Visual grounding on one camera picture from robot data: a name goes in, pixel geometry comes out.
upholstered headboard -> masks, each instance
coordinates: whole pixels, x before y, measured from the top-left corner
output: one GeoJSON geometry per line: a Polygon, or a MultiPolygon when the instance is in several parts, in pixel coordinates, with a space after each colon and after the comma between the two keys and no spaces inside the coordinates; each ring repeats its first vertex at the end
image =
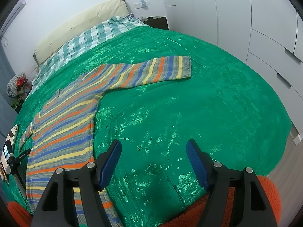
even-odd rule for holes
{"type": "Polygon", "coordinates": [[[36,63],[42,64],[66,42],[95,25],[110,19],[112,16],[126,16],[128,14],[124,0],[111,0],[86,10],[59,26],[39,43],[34,53],[36,63]]]}

white wardrobe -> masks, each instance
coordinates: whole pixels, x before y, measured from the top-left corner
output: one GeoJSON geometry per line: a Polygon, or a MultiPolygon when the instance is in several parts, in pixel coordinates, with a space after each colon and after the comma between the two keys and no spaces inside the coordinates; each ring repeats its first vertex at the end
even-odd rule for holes
{"type": "Polygon", "coordinates": [[[275,90],[303,138],[303,21],[289,0],[164,0],[170,30],[246,63],[275,90]]]}

yellow stripe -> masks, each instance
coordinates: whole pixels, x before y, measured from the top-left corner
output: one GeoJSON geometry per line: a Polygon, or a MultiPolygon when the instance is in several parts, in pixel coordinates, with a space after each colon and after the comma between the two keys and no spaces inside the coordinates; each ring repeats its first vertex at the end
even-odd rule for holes
{"type": "MultiPolygon", "coordinates": [[[[74,193],[80,193],[80,188],[74,187],[73,189],[74,189],[74,193]]],[[[106,189],[104,188],[104,190],[99,191],[99,194],[103,194],[105,191],[106,191],[106,189]]]]}
{"type": "Polygon", "coordinates": [[[33,165],[30,165],[30,166],[28,165],[27,169],[35,168],[37,166],[45,165],[45,164],[48,164],[48,163],[53,163],[53,162],[56,162],[56,161],[60,161],[62,159],[67,159],[67,158],[83,155],[83,154],[86,154],[87,152],[89,152],[91,149],[92,149],[92,146],[89,146],[89,147],[87,147],[87,148],[85,148],[81,151],[78,151],[78,152],[64,154],[64,155],[61,155],[59,157],[55,157],[55,158],[52,158],[52,159],[47,159],[47,160],[35,163],[33,165]]]}
{"type": "Polygon", "coordinates": [[[26,189],[29,189],[29,190],[34,190],[34,189],[45,190],[45,187],[39,187],[39,186],[26,186],[26,189]]]}
{"type": "Polygon", "coordinates": [[[181,74],[182,74],[182,56],[179,56],[178,74],[176,79],[181,78],[181,74]]]}
{"type": "Polygon", "coordinates": [[[148,71],[148,75],[147,75],[147,77],[146,77],[146,78],[143,80],[143,82],[142,82],[143,85],[147,83],[148,79],[149,79],[150,76],[152,75],[152,71],[153,71],[153,69],[154,69],[154,65],[155,65],[155,63],[156,63],[156,60],[157,60],[157,58],[154,58],[154,59],[153,59],[152,64],[151,64],[151,66],[150,66],[150,68],[149,68],[149,71],[148,71]]]}
{"type": "Polygon", "coordinates": [[[88,100],[88,101],[83,101],[83,102],[80,102],[78,103],[77,105],[71,107],[70,109],[66,110],[64,113],[60,114],[58,117],[56,117],[55,119],[47,122],[46,124],[44,124],[43,126],[41,126],[39,129],[37,129],[36,131],[34,131],[33,133],[36,134],[37,132],[39,132],[40,130],[42,130],[43,128],[45,128],[46,126],[50,125],[51,123],[53,123],[54,121],[56,121],[57,119],[61,118],[62,116],[64,116],[66,113],[68,113],[69,111],[79,107],[79,106],[82,106],[82,105],[86,105],[86,104],[89,104],[92,100],[88,100]]]}
{"type": "Polygon", "coordinates": [[[52,102],[53,100],[55,100],[55,99],[56,99],[56,97],[53,98],[51,101],[47,102],[46,105],[48,105],[49,103],[51,103],[51,102],[52,102]]]}
{"type": "Polygon", "coordinates": [[[97,67],[95,67],[93,70],[91,70],[88,74],[86,74],[84,77],[83,77],[83,79],[82,79],[82,81],[89,75],[89,74],[91,74],[91,72],[93,72],[96,68],[98,68],[99,66],[97,66],[97,67]]]}
{"type": "Polygon", "coordinates": [[[121,76],[120,76],[120,78],[119,78],[118,82],[117,82],[117,83],[115,83],[115,84],[113,84],[112,86],[110,86],[110,88],[109,88],[109,89],[114,89],[116,86],[119,86],[119,84],[120,84],[120,83],[121,83],[121,81],[123,80],[124,75],[125,75],[126,73],[130,72],[130,71],[131,71],[131,69],[132,69],[134,66],[135,66],[135,64],[131,65],[131,67],[130,67],[130,68],[128,68],[128,69],[127,69],[125,72],[123,72],[123,73],[121,74],[121,76]]]}
{"type": "Polygon", "coordinates": [[[71,129],[73,129],[73,128],[75,128],[75,127],[77,127],[77,126],[79,126],[79,125],[81,125],[81,124],[83,124],[83,123],[85,123],[87,120],[91,119],[93,116],[94,116],[94,114],[91,114],[91,115],[88,116],[87,118],[85,118],[85,119],[81,120],[80,122],[78,122],[78,123],[76,123],[76,124],[70,126],[69,128],[66,128],[66,129],[64,129],[64,130],[60,130],[59,132],[57,132],[57,133],[55,133],[55,134],[49,136],[48,138],[46,138],[45,140],[43,140],[42,142],[40,142],[40,143],[37,144],[36,146],[33,146],[33,149],[34,149],[34,148],[38,148],[38,147],[41,146],[43,143],[49,141],[50,139],[52,139],[52,138],[55,137],[56,135],[60,135],[60,134],[62,134],[62,133],[64,133],[64,132],[67,132],[67,131],[69,131],[69,130],[71,130],[71,129]]]}
{"type": "Polygon", "coordinates": [[[47,111],[45,114],[42,115],[42,117],[43,117],[44,115],[47,115],[49,112],[53,111],[54,109],[58,108],[58,107],[61,106],[63,103],[65,103],[66,101],[68,101],[69,99],[71,99],[72,97],[74,97],[75,95],[79,94],[80,92],[82,92],[82,91],[84,91],[84,90],[86,90],[86,89],[88,89],[88,88],[90,88],[90,87],[92,87],[92,86],[94,86],[94,85],[96,85],[96,84],[98,84],[98,83],[100,83],[100,82],[103,82],[103,80],[104,80],[109,74],[111,74],[111,72],[113,71],[114,68],[115,68],[115,66],[112,67],[112,68],[110,69],[110,71],[109,71],[102,79],[100,79],[98,82],[95,82],[95,83],[93,83],[93,84],[91,84],[91,85],[89,85],[89,86],[87,86],[87,87],[85,87],[85,88],[79,90],[78,92],[76,92],[75,94],[71,95],[70,97],[68,97],[67,99],[65,99],[63,102],[61,102],[58,106],[55,106],[55,107],[53,107],[51,110],[47,111]]]}
{"type": "Polygon", "coordinates": [[[74,187],[74,192],[75,193],[80,193],[80,188],[74,187]]]}

nightstand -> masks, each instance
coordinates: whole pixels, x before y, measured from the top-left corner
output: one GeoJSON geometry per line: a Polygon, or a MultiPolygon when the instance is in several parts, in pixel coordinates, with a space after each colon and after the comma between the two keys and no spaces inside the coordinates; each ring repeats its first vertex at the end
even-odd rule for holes
{"type": "Polygon", "coordinates": [[[141,21],[146,25],[149,25],[150,27],[163,29],[163,30],[169,30],[169,26],[167,25],[166,17],[153,17],[152,19],[146,19],[141,21]]]}

wardrobe door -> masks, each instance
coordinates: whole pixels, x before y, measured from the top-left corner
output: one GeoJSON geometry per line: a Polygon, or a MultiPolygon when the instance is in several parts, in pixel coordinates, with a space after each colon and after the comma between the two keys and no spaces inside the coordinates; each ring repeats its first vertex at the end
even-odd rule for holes
{"type": "Polygon", "coordinates": [[[196,26],[195,37],[210,44],[218,43],[216,0],[191,0],[196,26]]]}
{"type": "Polygon", "coordinates": [[[289,0],[251,0],[251,28],[290,52],[297,35],[297,12],[289,0]]]}
{"type": "Polygon", "coordinates": [[[175,0],[176,6],[166,6],[169,29],[196,36],[194,11],[191,0],[175,0]]]}
{"type": "Polygon", "coordinates": [[[216,0],[218,46],[246,62],[251,32],[251,0],[216,0]]]}
{"type": "Polygon", "coordinates": [[[298,31],[297,31],[297,40],[296,46],[294,48],[294,55],[303,61],[303,21],[297,13],[298,18],[298,31]]]}

